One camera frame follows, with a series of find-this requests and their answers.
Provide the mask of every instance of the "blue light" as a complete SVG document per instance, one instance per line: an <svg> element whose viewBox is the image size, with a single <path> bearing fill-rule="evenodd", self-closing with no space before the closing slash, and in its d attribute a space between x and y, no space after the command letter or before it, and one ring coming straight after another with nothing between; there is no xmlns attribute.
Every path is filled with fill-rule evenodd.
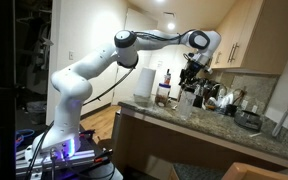
<svg viewBox="0 0 288 180"><path fill-rule="evenodd" d="M69 154L69 156L73 156L75 154L75 141L74 141L74 139L71 139L69 142L68 154Z"/></svg>

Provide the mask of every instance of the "glass jar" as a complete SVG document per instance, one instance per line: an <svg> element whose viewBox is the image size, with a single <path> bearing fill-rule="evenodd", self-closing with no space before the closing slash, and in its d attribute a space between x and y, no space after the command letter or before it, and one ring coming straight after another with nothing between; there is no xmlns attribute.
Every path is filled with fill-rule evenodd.
<svg viewBox="0 0 288 180"><path fill-rule="evenodd" d="M159 83L156 91L155 103L160 107L165 107L170 91L171 86L169 84Z"/></svg>

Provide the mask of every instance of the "black cable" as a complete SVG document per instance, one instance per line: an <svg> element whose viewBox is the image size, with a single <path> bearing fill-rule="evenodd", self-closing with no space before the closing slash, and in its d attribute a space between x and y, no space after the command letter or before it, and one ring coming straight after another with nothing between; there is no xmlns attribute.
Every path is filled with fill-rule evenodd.
<svg viewBox="0 0 288 180"><path fill-rule="evenodd" d="M87 178L87 179L104 179L104 178L107 178L107 177L109 177L109 176L110 176L109 179L112 179L113 176L114 176L114 173L115 173L115 165L114 165L113 163L111 163L111 164L112 164L113 170L112 170L110 173L108 173L108 174L106 174L106 175L103 175L103 176L99 176L99 177L91 177L91 176L82 174L82 173L80 173L80 172L77 172L77 171L76 171L75 169L73 169L73 168L68 164L68 162L66 161L66 166L67 166L68 169L70 169L75 175L77 175L77 176L79 176L79 177L82 177L82 178Z"/></svg>
<svg viewBox="0 0 288 180"><path fill-rule="evenodd" d="M52 180L55 180L55 160L52 159Z"/></svg>
<svg viewBox="0 0 288 180"><path fill-rule="evenodd" d="M187 54L183 53L183 56L184 56L184 58L185 58L186 60L191 61L191 58L190 58Z"/></svg>
<svg viewBox="0 0 288 180"><path fill-rule="evenodd" d="M181 36L180 33L177 33L177 34L178 34L178 36L180 36L180 38L178 38L178 44L181 44L181 39L182 39L181 37L182 37L182 36Z"/></svg>
<svg viewBox="0 0 288 180"><path fill-rule="evenodd" d="M131 68L128 73L124 74L124 76L118 80L112 87L108 88L106 91L104 91L102 94L100 94L99 96L95 97L94 99L90 100L89 102L86 102L83 104L83 106L85 106L86 104L89 104L95 100L100 100L100 98L102 96L104 96L106 93L108 93L109 91L111 91L113 88L115 88L117 85L119 85L132 71L133 71L134 68Z"/></svg>
<svg viewBox="0 0 288 180"><path fill-rule="evenodd" d="M156 39L156 40L159 40L159 41L172 41L172 40L177 40L177 39L181 39L183 36L185 36L188 32L190 31L194 31L194 29L191 29L191 30L188 30L186 31L185 33L183 33L182 35L178 35L176 37L173 37L173 38L163 38L163 37L160 37L160 36L156 36L156 35L153 35L153 34L150 34L150 33L146 33L146 32L135 32L135 34L138 36L138 37L141 37L141 38L152 38L152 39Z"/></svg>
<svg viewBox="0 0 288 180"><path fill-rule="evenodd" d="M45 137L46 137L46 134L47 134L48 131L51 129L51 127L53 126L53 124L54 124L54 121L47 127L47 129L45 129L44 134L42 135L40 141L38 142L38 144L37 144L37 146L36 146L36 148L35 148L34 154L33 154L33 156L32 156L31 162L30 162L30 164L29 164L29 166L28 166L28 168L27 168L27 170L26 170L25 178L24 178L25 180L29 180L29 179L30 179L30 176L31 176L31 174L32 174L32 169L33 169L33 167L34 167L34 163L35 163L36 157L37 157L37 155L38 155L38 151L40 150L40 148L41 148L41 146L42 146L42 144L43 144L43 141L44 141L44 139L45 139Z"/></svg>

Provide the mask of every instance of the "ceiling light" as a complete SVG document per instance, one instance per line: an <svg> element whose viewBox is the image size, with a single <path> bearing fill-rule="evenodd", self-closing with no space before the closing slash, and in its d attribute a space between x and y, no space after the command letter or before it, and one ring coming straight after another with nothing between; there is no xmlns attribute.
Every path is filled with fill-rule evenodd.
<svg viewBox="0 0 288 180"><path fill-rule="evenodd" d="M168 29L173 30L175 28L175 24L174 23L168 23L167 27L168 27Z"/></svg>

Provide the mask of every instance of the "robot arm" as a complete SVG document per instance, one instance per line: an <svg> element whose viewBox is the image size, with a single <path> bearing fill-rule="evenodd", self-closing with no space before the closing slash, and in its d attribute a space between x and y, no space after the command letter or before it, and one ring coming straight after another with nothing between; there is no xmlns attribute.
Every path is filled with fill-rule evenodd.
<svg viewBox="0 0 288 180"><path fill-rule="evenodd" d="M197 53L190 53L190 58L198 66L197 72L206 67L212 58L214 51L221 41L220 35L215 31L190 30L186 33L167 34L158 30L130 32L120 31L115 36L115 46L121 58L121 61L127 61L128 58L135 58L139 50L157 50L168 45L185 45L197 49Z"/></svg>
<svg viewBox="0 0 288 180"><path fill-rule="evenodd" d="M80 148L79 126L83 102L91 96L92 86L89 79L100 75L111 63L116 61L125 68L134 68L138 62L137 51L157 50L168 45L185 45L197 49L191 54L196 68L195 74L205 68L220 43L221 37L214 31L190 30L186 33L166 34L152 31L120 31L114 44L105 44L82 60L53 73L51 82L61 93L61 100L55 108L54 125L48 131L42 147L41 156L48 155L50 149L65 152L71 157ZM30 159L42 135L32 145L32 151L26 153Z"/></svg>

